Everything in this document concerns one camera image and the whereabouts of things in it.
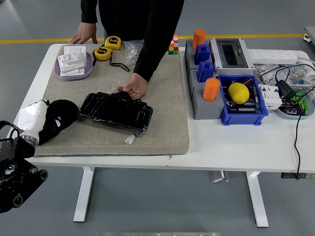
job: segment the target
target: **colorful block stack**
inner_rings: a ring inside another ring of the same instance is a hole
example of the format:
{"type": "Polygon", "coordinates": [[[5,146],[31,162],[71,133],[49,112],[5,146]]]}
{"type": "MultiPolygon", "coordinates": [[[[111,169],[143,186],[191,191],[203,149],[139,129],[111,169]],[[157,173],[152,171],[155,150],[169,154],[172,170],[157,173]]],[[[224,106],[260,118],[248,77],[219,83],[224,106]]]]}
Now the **colorful block stack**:
{"type": "Polygon", "coordinates": [[[179,47],[179,41],[178,41],[178,37],[175,34],[173,36],[172,42],[169,45],[167,51],[166,51],[166,55],[177,55],[178,54],[178,47],[179,47]]]}

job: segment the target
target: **gray floor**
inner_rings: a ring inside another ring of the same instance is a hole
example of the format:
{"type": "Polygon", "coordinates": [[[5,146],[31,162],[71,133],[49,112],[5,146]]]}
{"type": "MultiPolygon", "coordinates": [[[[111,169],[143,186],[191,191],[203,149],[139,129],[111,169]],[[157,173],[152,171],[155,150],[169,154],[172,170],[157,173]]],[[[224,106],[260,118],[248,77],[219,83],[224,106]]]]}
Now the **gray floor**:
{"type": "MultiPolygon", "coordinates": [[[[304,33],[315,24],[313,0],[186,0],[176,33],[304,33]]],[[[79,0],[2,0],[0,40],[70,38],[79,0]]],[[[97,36],[102,37],[101,24],[97,36]]],[[[246,38],[248,48],[307,52],[301,37],[246,38]]],[[[0,43],[0,119],[13,121],[50,45],[0,43]]],[[[1,137],[7,130],[0,131],[1,137]]],[[[269,228],[255,225],[245,173],[211,184],[207,171],[96,169],[85,223],[73,223],[83,170],[47,169],[47,181],[21,206],[0,215],[0,235],[95,236],[97,232],[220,232],[222,236],[315,235],[315,181],[261,173],[269,228]]]]}

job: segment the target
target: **white table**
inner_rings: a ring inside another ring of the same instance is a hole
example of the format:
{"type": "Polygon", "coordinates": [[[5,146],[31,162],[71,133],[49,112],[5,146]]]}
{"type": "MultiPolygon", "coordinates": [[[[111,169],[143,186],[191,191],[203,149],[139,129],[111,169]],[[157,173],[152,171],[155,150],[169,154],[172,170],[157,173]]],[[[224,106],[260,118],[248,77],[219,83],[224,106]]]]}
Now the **white table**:
{"type": "MultiPolygon", "coordinates": [[[[52,45],[23,101],[21,108],[43,98],[51,71],[62,44],[52,45]]],[[[261,126],[223,126],[217,120],[194,120],[187,86],[184,48],[180,48],[185,89],[190,147],[184,155],[163,156],[69,156],[36,157],[34,165],[80,166],[84,169],[74,221],[84,222],[95,167],[179,170],[225,170],[247,172],[258,227],[268,227],[257,175],[260,172],[296,172],[298,156],[294,149],[297,120],[271,111],[261,126]]],[[[295,51],[302,57],[306,53],[295,51]]],[[[297,146],[301,154],[300,172],[314,173],[312,137],[315,116],[301,120],[297,146]]]]}

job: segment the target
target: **black battery pack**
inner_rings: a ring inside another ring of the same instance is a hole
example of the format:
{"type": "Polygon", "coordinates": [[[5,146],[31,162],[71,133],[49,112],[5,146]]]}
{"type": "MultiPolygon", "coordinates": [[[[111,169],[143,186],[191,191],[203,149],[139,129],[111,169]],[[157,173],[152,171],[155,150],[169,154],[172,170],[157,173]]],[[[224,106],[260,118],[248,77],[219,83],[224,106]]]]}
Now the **black battery pack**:
{"type": "Polygon", "coordinates": [[[124,91],[113,94],[90,93],[79,111],[82,117],[140,132],[148,129],[152,114],[152,107],[140,99],[133,100],[124,91]]]}

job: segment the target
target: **tape measure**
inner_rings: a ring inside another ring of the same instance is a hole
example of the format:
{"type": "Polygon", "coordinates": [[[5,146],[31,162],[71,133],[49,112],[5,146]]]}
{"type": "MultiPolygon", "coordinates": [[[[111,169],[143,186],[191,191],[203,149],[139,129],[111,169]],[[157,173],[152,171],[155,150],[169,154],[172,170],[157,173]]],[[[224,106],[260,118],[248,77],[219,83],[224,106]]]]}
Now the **tape measure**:
{"type": "Polygon", "coordinates": [[[117,36],[110,36],[105,40],[105,47],[111,48],[113,50],[120,50],[120,45],[122,44],[122,40],[117,36]]]}
{"type": "Polygon", "coordinates": [[[112,55],[113,55],[113,50],[111,48],[107,48],[105,44],[103,44],[100,47],[97,47],[93,51],[93,57],[94,57],[93,66],[95,66],[95,63],[97,60],[106,61],[109,59],[109,64],[111,66],[119,66],[125,71],[128,71],[128,72],[130,71],[129,68],[122,63],[113,63],[112,55]]]}
{"type": "Polygon", "coordinates": [[[104,60],[110,59],[110,57],[112,56],[112,52],[113,52],[112,49],[106,48],[106,47],[104,47],[104,46],[102,45],[102,46],[100,46],[100,47],[97,47],[97,48],[94,50],[94,55],[95,55],[95,57],[96,57],[97,60],[104,61],[104,60]]]}

